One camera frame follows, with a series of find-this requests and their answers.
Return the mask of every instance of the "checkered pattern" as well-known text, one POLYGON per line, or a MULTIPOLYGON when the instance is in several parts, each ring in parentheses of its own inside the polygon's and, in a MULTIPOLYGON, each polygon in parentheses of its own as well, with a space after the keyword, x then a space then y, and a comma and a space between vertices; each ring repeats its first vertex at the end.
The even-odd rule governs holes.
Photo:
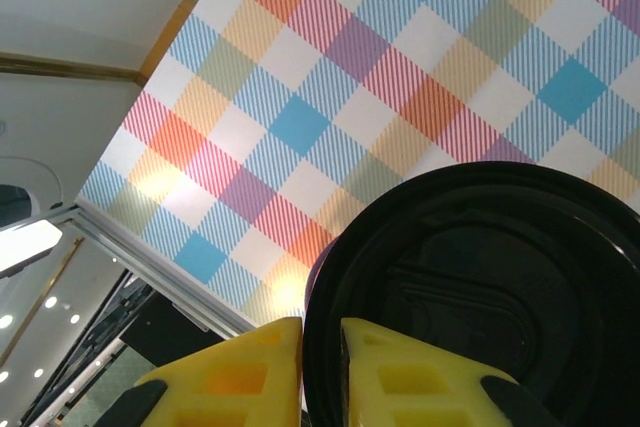
POLYGON ((200 0, 82 195, 260 324, 368 203, 456 162, 640 209, 640 0, 200 0))

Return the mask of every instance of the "purple square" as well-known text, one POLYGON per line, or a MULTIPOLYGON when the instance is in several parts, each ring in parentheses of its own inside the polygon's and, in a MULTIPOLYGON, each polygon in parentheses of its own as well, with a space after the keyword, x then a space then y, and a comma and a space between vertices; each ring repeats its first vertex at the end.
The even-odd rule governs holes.
POLYGON ((262 213, 275 191, 244 167, 233 178, 220 200, 247 221, 253 223, 262 213))
POLYGON ((640 0, 621 0, 613 15, 640 37, 640 0))
POLYGON ((535 163, 529 156, 502 135, 493 143, 491 148, 484 153, 480 160, 501 160, 522 162, 524 164, 535 163))
POLYGON ((352 16, 333 39, 325 55, 358 82, 362 82, 388 47, 385 39, 352 16))

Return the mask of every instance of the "yellow foam block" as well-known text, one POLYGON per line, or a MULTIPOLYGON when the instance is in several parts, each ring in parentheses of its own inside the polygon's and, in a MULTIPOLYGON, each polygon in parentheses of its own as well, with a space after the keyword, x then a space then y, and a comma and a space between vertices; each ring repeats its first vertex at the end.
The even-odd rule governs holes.
POLYGON ((483 390, 504 372, 362 319, 342 320, 349 427, 508 427, 483 390))
POLYGON ((160 367, 143 427, 299 427, 302 321, 289 317, 160 367))

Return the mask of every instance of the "black lid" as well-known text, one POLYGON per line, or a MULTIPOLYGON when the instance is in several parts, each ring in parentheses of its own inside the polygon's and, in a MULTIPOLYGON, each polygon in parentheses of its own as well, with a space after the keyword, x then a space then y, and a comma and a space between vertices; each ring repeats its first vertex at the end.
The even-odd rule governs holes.
POLYGON ((367 207, 306 313, 314 426, 340 425, 340 319, 500 368, 565 425, 640 419, 640 218, 578 178, 509 162, 411 179, 367 207))

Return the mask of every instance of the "green square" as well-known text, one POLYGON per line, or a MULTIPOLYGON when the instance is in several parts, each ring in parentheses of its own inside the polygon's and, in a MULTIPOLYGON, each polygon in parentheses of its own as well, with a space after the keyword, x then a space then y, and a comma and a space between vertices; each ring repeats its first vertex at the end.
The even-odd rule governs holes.
POLYGON ((640 127, 634 130, 611 154, 611 158, 629 172, 636 179, 640 180, 640 127))
POLYGON ((156 210, 158 204, 127 182, 109 207, 109 215, 133 233, 140 235, 151 222, 156 210))
POLYGON ((364 204, 370 204, 402 182, 402 177, 366 152, 342 183, 342 187, 364 204))
POLYGON ((253 71, 255 63, 229 41, 218 39, 204 60, 198 76, 232 100, 253 71))
POLYGON ((531 22, 506 0, 491 0, 464 36, 500 64, 531 27, 531 22))

